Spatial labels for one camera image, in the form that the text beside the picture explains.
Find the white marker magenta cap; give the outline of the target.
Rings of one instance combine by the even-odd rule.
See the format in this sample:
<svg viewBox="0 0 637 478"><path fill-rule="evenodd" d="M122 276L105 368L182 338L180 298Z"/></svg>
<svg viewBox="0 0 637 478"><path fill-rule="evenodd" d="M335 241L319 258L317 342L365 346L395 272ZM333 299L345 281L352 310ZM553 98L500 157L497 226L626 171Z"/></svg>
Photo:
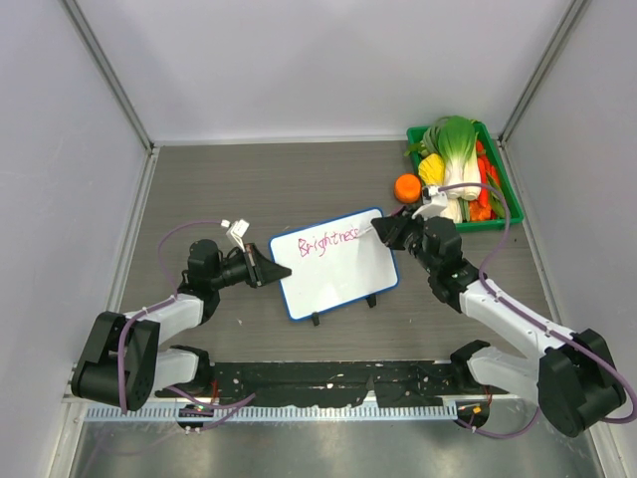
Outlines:
<svg viewBox="0 0 637 478"><path fill-rule="evenodd" d="M405 205L401 205L400 207L398 207L398 208L394 209L394 210L393 210L393 211L389 214L389 217L396 216L396 215L400 215L400 214L404 211L404 209L405 209L405 208L406 208L406 206L405 206ZM373 225L372 225L371 223L369 223L367 226L363 227L362 229L360 229L360 230L357 232L357 234L356 234L356 238L357 238L357 239L359 239L359 238L361 238L362 236L364 236L365 234L368 234L368 233L373 232L373 231L374 231L374 227L373 227Z"/></svg>

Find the blue framed whiteboard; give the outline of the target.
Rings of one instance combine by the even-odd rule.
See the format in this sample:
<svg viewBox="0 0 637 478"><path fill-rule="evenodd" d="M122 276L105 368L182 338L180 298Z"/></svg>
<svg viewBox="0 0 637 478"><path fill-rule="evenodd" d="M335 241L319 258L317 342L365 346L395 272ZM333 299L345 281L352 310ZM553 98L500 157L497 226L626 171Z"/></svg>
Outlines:
<svg viewBox="0 0 637 478"><path fill-rule="evenodd" d="M372 207L329 219L270 239L272 260L293 274L280 282L292 321L308 319L395 288L399 274L394 255L375 230L357 232L382 217Z"/></svg>

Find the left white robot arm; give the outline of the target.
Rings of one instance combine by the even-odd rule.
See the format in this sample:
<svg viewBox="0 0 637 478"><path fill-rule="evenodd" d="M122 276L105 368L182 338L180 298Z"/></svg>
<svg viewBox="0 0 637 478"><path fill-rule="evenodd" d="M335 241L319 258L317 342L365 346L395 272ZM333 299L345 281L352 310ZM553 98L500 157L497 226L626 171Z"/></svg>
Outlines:
<svg viewBox="0 0 637 478"><path fill-rule="evenodd" d="M105 311L96 317L71 379L73 396L129 412L171 387L204 395L213 380L208 353L188 346L163 351L161 345L208 322L221 290L240 283L257 289L291 274L253 243L224 255L213 240L194 242L176 294L136 312Z"/></svg>

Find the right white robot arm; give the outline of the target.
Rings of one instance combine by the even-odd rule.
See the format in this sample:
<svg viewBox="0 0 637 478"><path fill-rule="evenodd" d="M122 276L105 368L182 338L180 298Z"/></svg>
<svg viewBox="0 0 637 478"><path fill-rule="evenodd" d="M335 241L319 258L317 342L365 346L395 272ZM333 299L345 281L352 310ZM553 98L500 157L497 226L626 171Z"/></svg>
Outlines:
<svg viewBox="0 0 637 478"><path fill-rule="evenodd" d="M512 298L464 257L451 220L402 209L373 219L371 227L388 249L417 260L440 302L494 330L518 351L511 356L481 341L459 349L460 361L449 369L458 391L489 385L512 393L568 437L613 422L612 412L635 397L600 334L576 333Z"/></svg>

